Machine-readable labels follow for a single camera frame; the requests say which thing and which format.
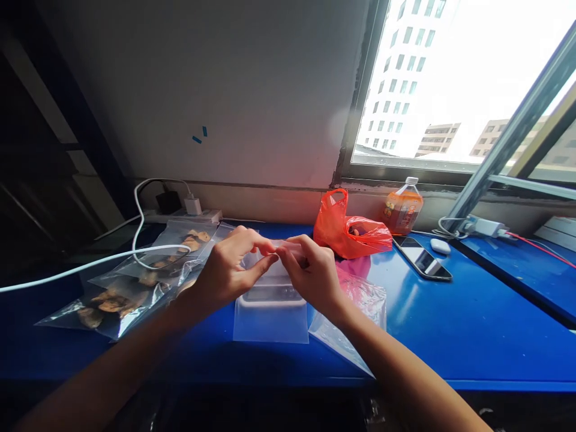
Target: white wall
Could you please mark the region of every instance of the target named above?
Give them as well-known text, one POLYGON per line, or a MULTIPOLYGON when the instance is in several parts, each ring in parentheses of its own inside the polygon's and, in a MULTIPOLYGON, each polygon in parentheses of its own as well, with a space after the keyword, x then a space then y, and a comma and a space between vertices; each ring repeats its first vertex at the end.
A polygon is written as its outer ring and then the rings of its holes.
POLYGON ((367 0, 38 7, 127 175, 330 184, 367 0))

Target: blue surface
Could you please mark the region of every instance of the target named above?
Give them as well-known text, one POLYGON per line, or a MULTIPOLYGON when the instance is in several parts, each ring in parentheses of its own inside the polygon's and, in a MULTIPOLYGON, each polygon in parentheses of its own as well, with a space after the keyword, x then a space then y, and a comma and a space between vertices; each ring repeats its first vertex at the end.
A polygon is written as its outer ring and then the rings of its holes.
MULTIPOLYGON (((311 232, 306 226, 254 227, 270 238, 311 232)), ((427 238, 418 239, 430 249, 427 238)), ((453 283, 420 279, 395 251, 364 260, 360 267, 367 278, 387 289, 388 331, 394 337, 455 389, 576 391, 575 335, 459 252, 453 250, 443 264, 453 283)), ((93 332, 33 326, 81 293, 78 278, 69 277, 2 295, 0 379, 66 379, 110 346, 93 332)), ((192 329, 154 378, 375 386, 314 338, 308 345, 233 342, 233 312, 228 305, 192 329)))
MULTIPOLYGON (((573 251, 546 240, 538 241, 576 262, 573 251)), ((522 240, 467 238, 463 243, 576 325, 576 269, 522 240)))

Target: orange plastic bag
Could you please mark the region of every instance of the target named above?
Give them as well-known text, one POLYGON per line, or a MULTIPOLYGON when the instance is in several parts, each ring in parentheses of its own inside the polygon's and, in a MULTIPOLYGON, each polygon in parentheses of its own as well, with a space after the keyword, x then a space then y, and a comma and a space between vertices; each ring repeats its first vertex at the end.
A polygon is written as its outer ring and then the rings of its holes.
POLYGON ((361 216, 346 216, 348 191, 336 189, 322 197, 320 211, 314 224, 314 241, 328 246, 342 258, 353 259, 392 250, 392 234, 382 222, 361 216), (334 201, 332 195, 342 193, 344 197, 334 201), (349 233, 358 230, 359 235, 349 233))

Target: phone screen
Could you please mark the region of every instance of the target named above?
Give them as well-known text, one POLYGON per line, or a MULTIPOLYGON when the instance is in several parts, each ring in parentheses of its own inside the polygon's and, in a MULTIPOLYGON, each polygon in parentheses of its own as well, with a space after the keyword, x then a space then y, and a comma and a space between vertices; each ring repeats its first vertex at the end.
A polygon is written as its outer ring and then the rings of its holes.
POLYGON ((418 268, 426 276, 444 278, 450 280, 452 275, 440 262, 434 258, 420 243, 410 237, 394 237, 396 245, 402 249, 414 267, 418 268))

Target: high-rise building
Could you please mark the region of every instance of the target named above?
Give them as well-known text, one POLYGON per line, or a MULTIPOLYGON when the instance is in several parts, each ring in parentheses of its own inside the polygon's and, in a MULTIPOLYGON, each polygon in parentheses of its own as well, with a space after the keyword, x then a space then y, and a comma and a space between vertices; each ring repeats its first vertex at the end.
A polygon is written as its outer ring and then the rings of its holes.
POLYGON ((430 153, 445 153, 454 140, 459 127, 460 123, 428 126, 424 131, 424 136, 418 146, 418 152, 414 157, 430 153))
POLYGON ((392 0, 356 143, 414 157, 422 130, 414 115, 434 44, 456 0, 392 0))

